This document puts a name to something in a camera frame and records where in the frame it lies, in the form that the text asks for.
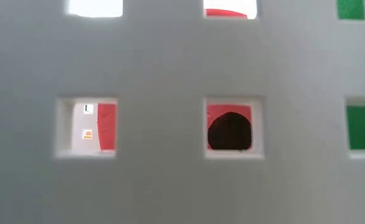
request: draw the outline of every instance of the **red object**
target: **red object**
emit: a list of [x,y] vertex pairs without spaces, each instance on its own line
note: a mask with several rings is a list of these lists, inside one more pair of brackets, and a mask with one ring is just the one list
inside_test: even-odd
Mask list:
[[[249,105],[207,105],[206,131],[215,119],[228,112],[241,114],[252,124],[252,108]],[[207,148],[212,150],[209,143],[207,143]]]
[[239,12],[223,10],[223,9],[205,9],[205,10],[206,10],[206,16],[226,16],[226,17],[239,17],[247,19],[247,15]]
[[114,104],[98,104],[98,138],[101,150],[115,150],[117,109]]

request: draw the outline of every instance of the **green surface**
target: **green surface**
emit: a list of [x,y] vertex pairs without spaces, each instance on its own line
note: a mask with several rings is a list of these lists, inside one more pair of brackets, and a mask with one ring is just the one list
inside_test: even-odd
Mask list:
[[365,106],[347,106],[351,150],[365,149]]
[[338,0],[339,19],[365,20],[364,0]]

